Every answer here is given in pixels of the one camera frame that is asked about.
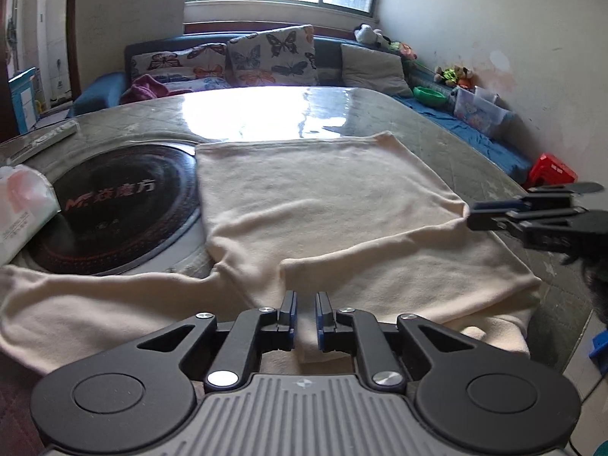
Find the pink magenta cloth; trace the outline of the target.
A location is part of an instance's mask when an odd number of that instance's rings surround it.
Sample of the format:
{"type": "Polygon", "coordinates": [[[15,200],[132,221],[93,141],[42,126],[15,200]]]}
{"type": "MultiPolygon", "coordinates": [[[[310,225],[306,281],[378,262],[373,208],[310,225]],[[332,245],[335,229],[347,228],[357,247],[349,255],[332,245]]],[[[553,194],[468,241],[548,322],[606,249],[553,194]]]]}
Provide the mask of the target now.
{"type": "Polygon", "coordinates": [[[155,100],[168,97],[170,91],[149,74],[144,74],[133,80],[130,87],[120,96],[120,105],[135,102],[155,100]]]}

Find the butterfly cushion right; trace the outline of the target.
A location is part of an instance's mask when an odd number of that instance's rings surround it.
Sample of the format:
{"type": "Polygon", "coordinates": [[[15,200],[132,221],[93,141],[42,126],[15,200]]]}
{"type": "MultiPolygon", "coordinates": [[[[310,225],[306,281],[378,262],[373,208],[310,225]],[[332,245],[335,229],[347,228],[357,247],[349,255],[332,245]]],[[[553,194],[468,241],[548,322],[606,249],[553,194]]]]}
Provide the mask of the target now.
{"type": "Polygon", "coordinates": [[[228,41],[227,51],[239,87],[315,87],[320,84],[311,25],[234,38],[228,41]]]}

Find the blue corner sofa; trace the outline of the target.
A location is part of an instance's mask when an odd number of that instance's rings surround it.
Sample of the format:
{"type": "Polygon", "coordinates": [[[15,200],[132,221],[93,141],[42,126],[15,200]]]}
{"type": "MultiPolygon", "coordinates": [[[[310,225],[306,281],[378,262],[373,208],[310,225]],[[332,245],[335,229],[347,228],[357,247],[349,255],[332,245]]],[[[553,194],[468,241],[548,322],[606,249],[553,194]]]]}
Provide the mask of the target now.
{"type": "MultiPolygon", "coordinates": [[[[241,32],[211,32],[184,34],[181,36],[129,44],[123,52],[125,69],[120,72],[108,73],[99,76],[82,92],[69,110],[70,116],[78,116],[98,110],[116,107],[120,104],[120,96],[127,90],[131,80],[135,77],[135,57],[137,55],[153,55],[158,52],[177,52],[182,49],[195,48],[198,45],[210,43],[226,43],[232,38],[241,37],[241,32]]],[[[349,44],[348,39],[320,35],[314,38],[315,52],[317,53],[317,66],[320,67],[320,84],[328,87],[342,85],[342,56],[340,45],[349,44]]],[[[402,102],[414,111],[427,116],[432,122],[449,130],[456,137],[467,142],[490,161],[495,163],[513,180],[523,184],[527,179],[532,163],[514,146],[504,140],[492,139],[485,133],[477,131],[474,127],[462,122],[454,115],[456,107],[456,91],[442,84],[435,84],[429,73],[421,70],[420,65],[409,60],[402,61],[405,71],[405,80],[413,89],[415,87],[428,87],[439,91],[447,98],[442,106],[430,107],[420,103],[417,99],[403,99],[402,102]]]]}

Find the green plastic bowl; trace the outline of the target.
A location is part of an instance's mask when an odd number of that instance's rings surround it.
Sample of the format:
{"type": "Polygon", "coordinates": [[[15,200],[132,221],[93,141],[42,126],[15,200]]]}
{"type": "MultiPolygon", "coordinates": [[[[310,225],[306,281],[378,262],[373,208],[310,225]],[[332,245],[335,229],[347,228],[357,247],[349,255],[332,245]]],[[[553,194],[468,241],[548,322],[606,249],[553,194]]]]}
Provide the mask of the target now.
{"type": "Polygon", "coordinates": [[[420,104],[431,108],[442,108],[448,102],[447,97],[441,92],[429,87],[413,87],[412,94],[420,104]]]}

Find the red plastic stool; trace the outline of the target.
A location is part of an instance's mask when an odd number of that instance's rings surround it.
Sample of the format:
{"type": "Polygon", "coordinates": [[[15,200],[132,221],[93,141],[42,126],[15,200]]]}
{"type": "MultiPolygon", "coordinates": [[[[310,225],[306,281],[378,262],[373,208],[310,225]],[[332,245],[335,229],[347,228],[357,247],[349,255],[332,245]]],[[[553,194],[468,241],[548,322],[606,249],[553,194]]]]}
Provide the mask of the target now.
{"type": "Polygon", "coordinates": [[[573,183],[577,178],[577,174],[562,160],[543,152],[527,174],[524,188],[573,183]]]}

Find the blue plastic object on floor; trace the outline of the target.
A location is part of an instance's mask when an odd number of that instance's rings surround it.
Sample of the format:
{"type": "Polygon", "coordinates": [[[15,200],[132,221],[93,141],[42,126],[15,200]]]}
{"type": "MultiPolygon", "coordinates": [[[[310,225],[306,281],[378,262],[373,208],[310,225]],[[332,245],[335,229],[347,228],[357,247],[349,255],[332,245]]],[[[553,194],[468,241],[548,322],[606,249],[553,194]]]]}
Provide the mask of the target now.
{"type": "Polygon", "coordinates": [[[592,338],[592,351],[589,352],[589,359],[597,363],[602,357],[607,355],[608,331],[602,331],[592,338]]]}

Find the colourful plush toys pile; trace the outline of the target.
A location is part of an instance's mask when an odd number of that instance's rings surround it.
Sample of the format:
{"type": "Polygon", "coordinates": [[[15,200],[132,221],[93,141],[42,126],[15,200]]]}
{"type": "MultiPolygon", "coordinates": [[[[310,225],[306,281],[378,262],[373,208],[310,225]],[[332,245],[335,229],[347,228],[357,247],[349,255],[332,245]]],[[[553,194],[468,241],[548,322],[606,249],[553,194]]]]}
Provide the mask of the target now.
{"type": "Polygon", "coordinates": [[[471,90],[473,87],[473,71],[464,66],[453,66],[443,69],[437,66],[434,70],[434,82],[444,84],[446,87],[461,87],[471,90]]]}

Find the pastel tissue pack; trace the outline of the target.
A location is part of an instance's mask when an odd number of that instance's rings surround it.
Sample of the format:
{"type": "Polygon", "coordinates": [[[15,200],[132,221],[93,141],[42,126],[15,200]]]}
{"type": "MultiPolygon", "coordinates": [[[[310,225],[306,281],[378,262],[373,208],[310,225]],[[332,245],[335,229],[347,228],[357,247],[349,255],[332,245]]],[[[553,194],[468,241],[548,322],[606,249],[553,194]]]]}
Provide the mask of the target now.
{"type": "Polygon", "coordinates": [[[9,264],[60,205],[48,179],[27,166],[3,166],[0,182],[1,264],[9,264]]]}

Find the black round induction cooktop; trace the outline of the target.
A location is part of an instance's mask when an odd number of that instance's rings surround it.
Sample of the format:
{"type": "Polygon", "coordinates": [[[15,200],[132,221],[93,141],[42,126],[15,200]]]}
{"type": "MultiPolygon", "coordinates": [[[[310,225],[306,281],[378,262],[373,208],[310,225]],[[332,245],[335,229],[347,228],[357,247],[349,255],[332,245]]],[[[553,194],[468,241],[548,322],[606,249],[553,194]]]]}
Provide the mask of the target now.
{"type": "Polygon", "coordinates": [[[28,267],[104,276],[139,267],[200,218],[194,154],[139,144],[96,154],[54,183],[60,211],[23,251],[28,267]]]}

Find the beige cloth garment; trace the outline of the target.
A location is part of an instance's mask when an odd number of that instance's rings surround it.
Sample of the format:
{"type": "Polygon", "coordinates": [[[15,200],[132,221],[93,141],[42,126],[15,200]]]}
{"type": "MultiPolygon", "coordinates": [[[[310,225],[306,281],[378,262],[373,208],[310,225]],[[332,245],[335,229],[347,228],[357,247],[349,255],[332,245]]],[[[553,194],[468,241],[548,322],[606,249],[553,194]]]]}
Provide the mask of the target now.
{"type": "Polygon", "coordinates": [[[331,372],[314,297],[381,321],[413,313],[527,354],[540,281],[393,135],[210,143],[196,149],[210,274],[58,276],[1,270],[1,349],[37,373],[208,311],[220,320],[298,296],[294,352],[278,373],[331,372]]]}

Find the butterfly cushion left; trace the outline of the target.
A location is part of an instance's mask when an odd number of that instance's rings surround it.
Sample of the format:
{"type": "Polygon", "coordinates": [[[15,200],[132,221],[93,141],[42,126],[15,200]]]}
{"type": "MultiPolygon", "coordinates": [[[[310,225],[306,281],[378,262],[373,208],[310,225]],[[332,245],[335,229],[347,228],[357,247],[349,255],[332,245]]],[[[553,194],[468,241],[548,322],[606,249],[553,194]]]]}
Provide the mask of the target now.
{"type": "Polygon", "coordinates": [[[147,52],[131,59],[131,81],[149,76],[169,92],[228,89],[227,66],[227,49],[222,43],[147,52]]]}

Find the clear plastic storage box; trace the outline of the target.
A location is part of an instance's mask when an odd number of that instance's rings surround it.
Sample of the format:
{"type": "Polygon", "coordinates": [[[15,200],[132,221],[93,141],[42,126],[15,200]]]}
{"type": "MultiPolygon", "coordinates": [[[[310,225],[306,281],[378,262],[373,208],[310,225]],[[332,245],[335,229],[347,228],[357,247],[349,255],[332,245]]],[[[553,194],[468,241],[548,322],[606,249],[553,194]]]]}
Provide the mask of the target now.
{"type": "Polygon", "coordinates": [[[461,87],[453,90],[453,115],[461,122],[492,139],[500,139],[510,126],[514,114],[491,101],[461,87]]]}

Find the blue cabinet in doorway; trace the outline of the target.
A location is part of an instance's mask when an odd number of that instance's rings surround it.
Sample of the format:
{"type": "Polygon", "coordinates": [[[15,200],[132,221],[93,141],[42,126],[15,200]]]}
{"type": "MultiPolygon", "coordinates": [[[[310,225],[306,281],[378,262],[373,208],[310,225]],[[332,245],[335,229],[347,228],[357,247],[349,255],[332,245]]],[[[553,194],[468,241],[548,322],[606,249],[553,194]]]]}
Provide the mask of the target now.
{"type": "Polygon", "coordinates": [[[30,67],[8,80],[13,111],[16,115],[20,135],[32,131],[39,119],[34,87],[35,78],[36,68],[30,67]]]}

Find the grey remote control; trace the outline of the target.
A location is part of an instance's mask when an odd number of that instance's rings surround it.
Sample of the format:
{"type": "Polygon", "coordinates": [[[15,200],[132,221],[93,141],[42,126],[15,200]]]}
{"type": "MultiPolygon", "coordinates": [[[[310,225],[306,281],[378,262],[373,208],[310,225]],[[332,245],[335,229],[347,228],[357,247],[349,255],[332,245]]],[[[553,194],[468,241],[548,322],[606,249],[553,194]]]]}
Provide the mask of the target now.
{"type": "Polygon", "coordinates": [[[76,120],[70,120],[64,122],[62,125],[52,128],[40,137],[36,138],[25,147],[16,151],[15,154],[11,155],[6,164],[9,166],[16,166],[23,164],[30,160],[30,158],[36,157],[45,149],[54,146],[67,139],[68,137],[76,134],[79,130],[79,123],[76,120]]]}

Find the butterfly cushion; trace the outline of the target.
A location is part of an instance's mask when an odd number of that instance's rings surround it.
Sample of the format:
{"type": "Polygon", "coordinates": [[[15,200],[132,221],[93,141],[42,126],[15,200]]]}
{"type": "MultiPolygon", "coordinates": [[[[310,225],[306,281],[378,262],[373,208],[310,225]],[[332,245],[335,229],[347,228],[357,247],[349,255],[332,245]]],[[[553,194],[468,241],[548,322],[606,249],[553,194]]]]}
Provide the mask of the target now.
{"type": "Polygon", "coordinates": [[[228,41],[227,51],[239,87],[315,87],[320,84],[311,25],[234,38],[228,41]]]}
{"type": "Polygon", "coordinates": [[[149,76],[169,92],[228,89],[227,66],[227,49],[222,43],[147,52],[131,59],[131,81],[149,76]]]}

